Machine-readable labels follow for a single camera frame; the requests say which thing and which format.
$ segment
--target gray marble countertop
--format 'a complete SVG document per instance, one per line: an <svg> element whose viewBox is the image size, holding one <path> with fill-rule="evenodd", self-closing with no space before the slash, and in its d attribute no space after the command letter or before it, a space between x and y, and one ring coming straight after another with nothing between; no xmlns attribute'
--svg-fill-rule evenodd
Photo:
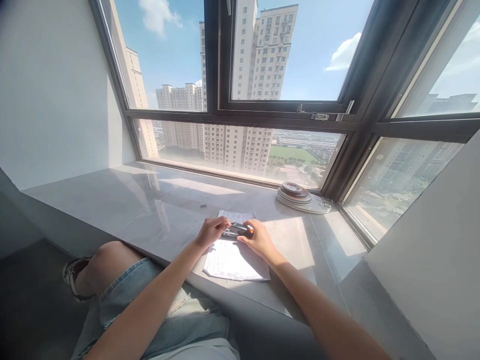
<svg viewBox="0 0 480 360"><path fill-rule="evenodd" d="M275 190L134 162L23 192L166 262L171 262L195 238L205 218L216 217L220 209L256 212L278 250L333 302L346 309L320 237L335 237L339 232L343 237L355 235L349 229L326 233L318 221L322 217L325 220L325 215L289 208L276 200ZM340 214L328 216L334 223ZM344 221L339 224L348 228ZM195 265L195 274L277 312L302 319L275 274L267 282L210 277L203 272L205 257Z"/></svg>
<svg viewBox="0 0 480 360"><path fill-rule="evenodd" d="M394 359L434 359L363 261L367 251L335 206L324 215L308 214L280 203L272 189L142 162L22 192L162 264L171 262L197 236L204 219L216 217L220 209L255 212L278 250ZM225 280L203 272L205 257L196 263L189 278L209 295L221 294L253 317L268 307L273 314L305 323L297 304L271 270L271 281Z"/></svg>

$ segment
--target paper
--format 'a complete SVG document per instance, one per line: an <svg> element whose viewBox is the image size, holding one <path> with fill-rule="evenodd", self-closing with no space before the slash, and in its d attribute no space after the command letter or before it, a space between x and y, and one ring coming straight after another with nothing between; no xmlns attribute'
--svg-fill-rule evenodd
<svg viewBox="0 0 480 360"><path fill-rule="evenodd" d="M218 216L242 224L252 214L220 210ZM239 241L218 239L208 249L203 271L208 275L236 281L270 280L269 266L248 245Z"/></svg>

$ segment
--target sneaker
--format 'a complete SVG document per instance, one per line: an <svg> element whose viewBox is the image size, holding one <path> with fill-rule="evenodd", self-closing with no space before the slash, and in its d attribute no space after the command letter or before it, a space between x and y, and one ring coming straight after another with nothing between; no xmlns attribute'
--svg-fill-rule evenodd
<svg viewBox="0 0 480 360"><path fill-rule="evenodd" d="M90 260L92 259L91 256L89 257L81 257L73 259L72 261L68 262L62 271L63 281L70 285L71 292L73 297L79 302L85 302L90 300L93 296L83 296L77 293L75 289L75 281L79 276L80 272L85 269L85 267L89 264Z"/></svg>

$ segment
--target knee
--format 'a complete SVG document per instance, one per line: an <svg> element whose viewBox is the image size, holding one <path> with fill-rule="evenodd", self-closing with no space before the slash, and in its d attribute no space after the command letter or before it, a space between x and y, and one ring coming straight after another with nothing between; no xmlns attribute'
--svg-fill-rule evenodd
<svg viewBox="0 0 480 360"><path fill-rule="evenodd" d="M102 246L98 248L95 255L91 259L93 262L103 262L108 258L114 257L121 251L124 251L127 246L121 241L110 241L104 243Z"/></svg>

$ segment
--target denim shorts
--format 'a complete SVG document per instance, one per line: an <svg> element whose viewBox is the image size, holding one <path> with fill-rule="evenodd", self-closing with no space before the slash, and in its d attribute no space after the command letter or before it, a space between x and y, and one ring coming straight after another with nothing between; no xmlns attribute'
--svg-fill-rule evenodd
<svg viewBox="0 0 480 360"><path fill-rule="evenodd" d="M110 324L161 271L149 258L143 258L125 270L99 298L94 297L72 359L83 359ZM184 283L141 359L217 338L235 342L229 337L228 318L210 298Z"/></svg>

